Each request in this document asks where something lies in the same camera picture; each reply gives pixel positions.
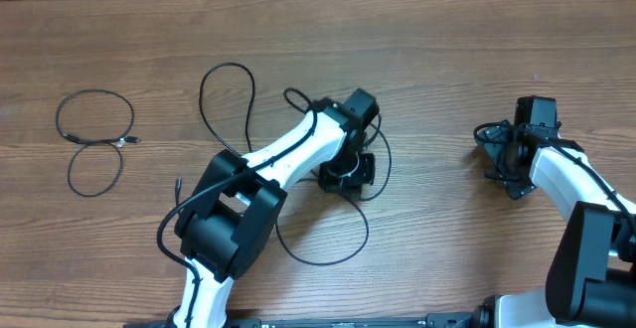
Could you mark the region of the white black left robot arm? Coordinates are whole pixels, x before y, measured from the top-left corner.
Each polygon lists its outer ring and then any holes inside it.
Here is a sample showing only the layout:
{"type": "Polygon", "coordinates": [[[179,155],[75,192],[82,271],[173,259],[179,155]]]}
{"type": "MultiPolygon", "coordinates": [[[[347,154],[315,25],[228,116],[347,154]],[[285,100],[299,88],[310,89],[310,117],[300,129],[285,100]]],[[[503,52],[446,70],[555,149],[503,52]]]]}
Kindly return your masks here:
{"type": "Polygon", "coordinates": [[[356,89],[344,102],[309,101],[303,119],[268,146],[244,155],[224,150],[193,194],[163,219],[175,224],[179,253],[160,250],[187,269],[181,304],[169,327],[222,327],[232,286],[264,249],[289,190],[312,170],[326,193],[358,201],[375,180],[366,129],[380,113],[374,96],[356,89]]]}

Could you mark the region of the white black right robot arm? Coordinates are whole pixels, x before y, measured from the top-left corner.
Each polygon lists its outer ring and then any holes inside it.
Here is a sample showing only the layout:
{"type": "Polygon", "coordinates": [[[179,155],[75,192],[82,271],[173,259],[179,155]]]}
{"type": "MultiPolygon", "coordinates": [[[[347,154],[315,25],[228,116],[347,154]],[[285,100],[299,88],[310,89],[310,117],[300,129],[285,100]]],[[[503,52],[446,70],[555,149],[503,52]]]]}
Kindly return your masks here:
{"type": "Polygon", "coordinates": [[[554,127],[490,122],[477,126],[473,136],[495,164],[488,178],[514,199],[542,190],[566,227],[544,287],[493,298],[476,310],[472,326],[634,326],[635,271],[608,265],[612,256],[635,261],[634,203],[554,127]]]}

